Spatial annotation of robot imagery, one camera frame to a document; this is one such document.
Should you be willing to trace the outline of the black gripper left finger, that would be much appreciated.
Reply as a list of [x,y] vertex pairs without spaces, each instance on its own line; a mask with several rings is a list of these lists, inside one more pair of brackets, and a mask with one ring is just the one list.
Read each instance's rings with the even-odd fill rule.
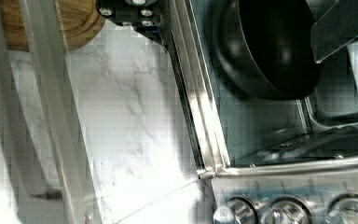
[[170,0],[96,0],[96,9],[115,25],[132,27],[172,54]]

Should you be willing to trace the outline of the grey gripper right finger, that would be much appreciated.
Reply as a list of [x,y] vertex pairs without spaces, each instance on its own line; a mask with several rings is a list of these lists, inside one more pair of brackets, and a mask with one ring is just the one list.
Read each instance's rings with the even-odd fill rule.
[[358,0],[337,0],[310,30],[314,61],[321,63],[358,37]]

